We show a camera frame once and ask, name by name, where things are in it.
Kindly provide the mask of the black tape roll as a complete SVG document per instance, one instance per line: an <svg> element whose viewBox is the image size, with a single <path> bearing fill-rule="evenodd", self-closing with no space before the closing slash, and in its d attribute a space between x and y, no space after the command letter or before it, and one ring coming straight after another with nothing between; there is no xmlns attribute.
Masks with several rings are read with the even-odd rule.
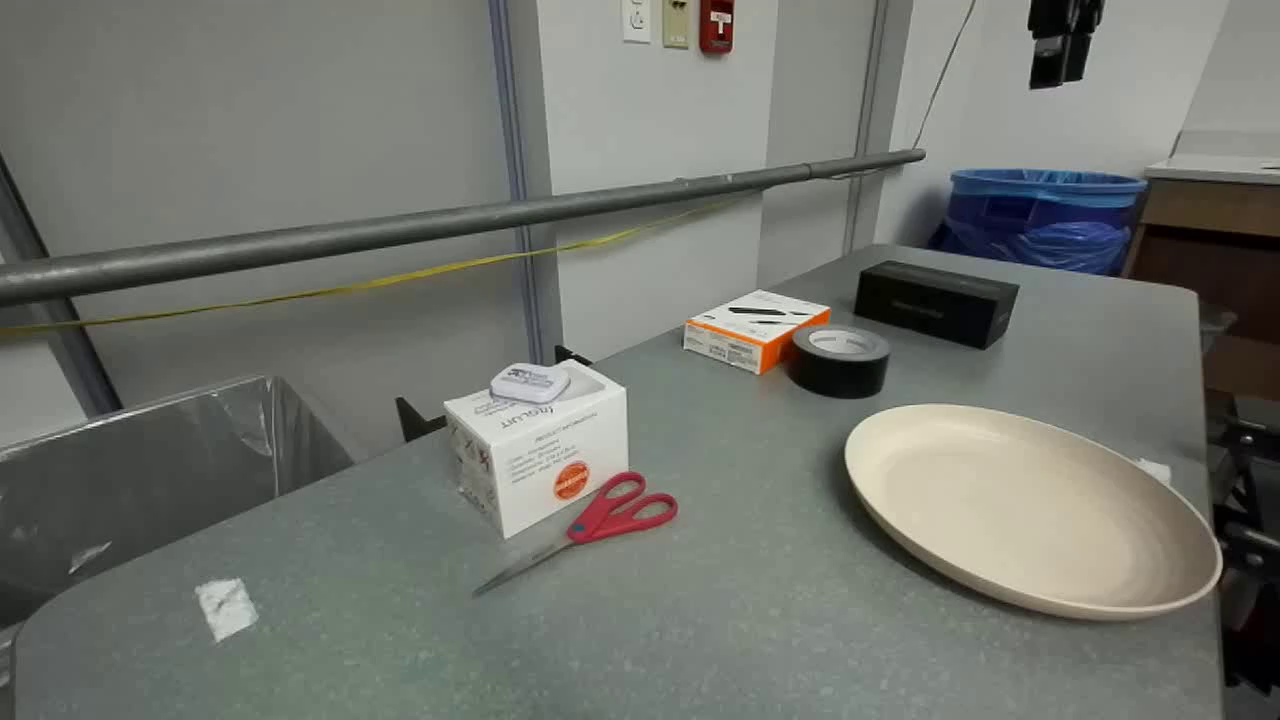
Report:
<svg viewBox="0 0 1280 720"><path fill-rule="evenodd" d="M827 325L793 338L786 375L820 398L875 398L889 375L889 341Z"/></svg>

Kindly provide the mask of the beige round plate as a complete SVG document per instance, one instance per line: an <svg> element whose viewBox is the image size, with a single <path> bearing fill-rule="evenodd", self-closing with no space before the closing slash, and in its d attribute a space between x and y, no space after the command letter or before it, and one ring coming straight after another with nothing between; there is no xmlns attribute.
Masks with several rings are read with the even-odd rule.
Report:
<svg viewBox="0 0 1280 720"><path fill-rule="evenodd" d="M908 557L1028 614L1147 622L1223 575L1207 522L1172 486L1030 416L880 407L846 434L842 472Z"/></svg>

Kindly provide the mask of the white tape scrap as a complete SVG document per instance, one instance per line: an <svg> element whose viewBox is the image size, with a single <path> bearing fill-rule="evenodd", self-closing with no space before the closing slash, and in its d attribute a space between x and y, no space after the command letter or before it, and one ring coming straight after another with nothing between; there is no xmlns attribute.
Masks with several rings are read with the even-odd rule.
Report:
<svg viewBox="0 0 1280 720"><path fill-rule="evenodd" d="M261 622L243 582L208 582L194 589L194 603L217 646L246 632Z"/></svg>

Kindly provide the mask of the orange and white box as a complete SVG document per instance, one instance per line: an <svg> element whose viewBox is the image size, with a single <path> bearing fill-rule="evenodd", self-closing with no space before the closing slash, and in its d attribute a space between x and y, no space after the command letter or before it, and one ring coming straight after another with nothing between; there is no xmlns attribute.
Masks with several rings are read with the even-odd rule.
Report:
<svg viewBox="0 0 1280 720"><path fill-rule="evenodd" d="M681 344L714 365L767 375L783 365L801 329L820 329L827 319L827 304L754 289L689 315Z"/></svg>

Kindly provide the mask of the small white device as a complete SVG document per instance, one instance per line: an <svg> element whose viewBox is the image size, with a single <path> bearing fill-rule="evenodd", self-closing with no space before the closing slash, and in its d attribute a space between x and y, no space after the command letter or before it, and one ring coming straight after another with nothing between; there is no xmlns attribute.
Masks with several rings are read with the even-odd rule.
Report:
<svg viewBox="0 0 1280 720"><path fill-rule="evenodd" d="M497 401L553 405L569 391L569 373L553 365L506 365L489 380Z"/></svg>

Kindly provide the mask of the white cardboard box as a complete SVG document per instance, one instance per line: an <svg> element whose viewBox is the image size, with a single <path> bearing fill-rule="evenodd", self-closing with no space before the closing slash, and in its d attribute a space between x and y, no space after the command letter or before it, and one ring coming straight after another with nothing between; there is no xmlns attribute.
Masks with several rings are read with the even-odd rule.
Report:
<svg viewBox="0 0 1280 720"><path fill-rule="evenodd" d="M553 405L478 391L445 405L460 493L502 540L593 497L626 468L626 387L560 362L569 391Z"/></svg>

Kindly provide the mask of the black rectangular box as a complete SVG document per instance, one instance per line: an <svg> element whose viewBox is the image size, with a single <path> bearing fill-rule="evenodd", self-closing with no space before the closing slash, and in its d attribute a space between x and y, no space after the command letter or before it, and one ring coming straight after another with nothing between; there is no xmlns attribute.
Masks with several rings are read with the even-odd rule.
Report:
<svg viewBox="0 0 1280 720"><path fill-rule="evenodd" d="M992 349L1019 289L1002 282L882 260L859 274L850 311L936 341Z"/></svg>

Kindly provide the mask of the red fire alarm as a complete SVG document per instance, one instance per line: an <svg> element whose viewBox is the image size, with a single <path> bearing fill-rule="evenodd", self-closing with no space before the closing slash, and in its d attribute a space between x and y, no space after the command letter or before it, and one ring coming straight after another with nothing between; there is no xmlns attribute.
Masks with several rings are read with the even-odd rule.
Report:
<svg viewBox="0 0 1280 720"><path fill-rule="evenodd" d="M734 29L734 0L698 0L698 53L727 58Z"/></svg>

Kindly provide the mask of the blue lined trash bin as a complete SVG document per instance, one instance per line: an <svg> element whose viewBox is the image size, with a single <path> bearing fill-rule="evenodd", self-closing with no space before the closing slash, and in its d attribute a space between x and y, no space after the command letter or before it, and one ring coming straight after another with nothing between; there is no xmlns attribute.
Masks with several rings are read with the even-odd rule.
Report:
<svg viewBox="0 0 1280 720"><path fill-rule="evenodd" d="M1115 275L1138 201L1138 177L959 169L931 245L959 256Z"/></svg>

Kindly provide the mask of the black hanging object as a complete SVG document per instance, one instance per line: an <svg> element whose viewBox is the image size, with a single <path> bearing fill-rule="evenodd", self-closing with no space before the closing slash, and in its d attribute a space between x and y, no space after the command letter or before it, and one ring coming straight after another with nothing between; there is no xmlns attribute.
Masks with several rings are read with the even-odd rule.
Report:
<svg viewBox="0 0 1280 720"><path fill-rule="evenodd" d="M1030 38L1030 88L1061 88L1085 75L1091 31L1103 21L1103 0L1030 0L1028 38Z"/></svg>

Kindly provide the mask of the grey plastic lined bin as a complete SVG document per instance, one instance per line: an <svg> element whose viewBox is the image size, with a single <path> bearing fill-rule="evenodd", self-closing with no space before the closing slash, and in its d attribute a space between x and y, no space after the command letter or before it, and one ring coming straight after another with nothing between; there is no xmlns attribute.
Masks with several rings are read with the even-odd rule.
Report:
<svg viewBox="0 0 1280 720"><path fill-rule="evenodd" d="M0 452L0 623L352 464L303 398L232 380Z"/></svg>

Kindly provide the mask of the wooden cabinet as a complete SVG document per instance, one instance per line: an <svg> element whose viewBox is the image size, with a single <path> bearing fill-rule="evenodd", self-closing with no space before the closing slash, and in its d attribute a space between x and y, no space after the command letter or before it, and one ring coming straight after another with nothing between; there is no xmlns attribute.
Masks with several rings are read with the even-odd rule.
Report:
<svg viewBox="0 0 1280 720"><path fill-rule="evenodd" d="M1280 132L1180 132L1145 169L1131 282L1203 308L1203 385L1280 401Z"/></svg>

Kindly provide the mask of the red handled scissors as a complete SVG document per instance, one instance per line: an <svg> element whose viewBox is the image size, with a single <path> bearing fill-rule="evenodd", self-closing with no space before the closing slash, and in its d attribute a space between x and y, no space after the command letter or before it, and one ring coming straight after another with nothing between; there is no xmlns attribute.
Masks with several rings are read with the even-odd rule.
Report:
<svg viewBox="0 0 1280 720"><path fill-rule="evenodd" d="M638 472L621 472L587 502L587 509L565 529L560 540L501 570L490 582L478 586L478 594L490 594L532 570L542 570L573 548L652 531L671 524L675 518L681 518L681 505L666 493L652 493Z"/></svg>

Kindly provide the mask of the white wall switch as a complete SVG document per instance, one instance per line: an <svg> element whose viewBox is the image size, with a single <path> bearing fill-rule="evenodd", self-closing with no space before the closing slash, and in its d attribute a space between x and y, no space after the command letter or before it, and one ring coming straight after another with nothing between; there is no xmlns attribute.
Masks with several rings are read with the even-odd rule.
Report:
<svg viewBox="0 0 1280 720"><path fill-rule="evenodd" d="M652 0L623 0L623 46L652 46Z"/></svg>

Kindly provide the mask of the grey metal rail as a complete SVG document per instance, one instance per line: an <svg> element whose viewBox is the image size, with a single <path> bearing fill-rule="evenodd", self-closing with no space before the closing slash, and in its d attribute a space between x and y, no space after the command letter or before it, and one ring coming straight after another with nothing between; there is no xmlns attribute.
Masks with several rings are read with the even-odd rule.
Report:
<svg viewBox="0 0 1280 720"><path fill-rule="evenodd" d="M0 270L0 304L45 304L65 295L121 293L145 284L200 282L246 270L274 270L298 260L329 260L352 254L380 254L398 245L431 245L452 237L532 228L553 220L585 220L608 214L638 214L682 201L767 194L781 185L812 185L836 177L859 177L880 169L920 165L922 150L893 150L873 156L801 162L775 169L681 177L657 185L593 189L538 201L468 205L398 214L373 220L298 224L268 232L232 232L208 242L175 242L151 248L117 248L82 256L24 260Z"/></svg>

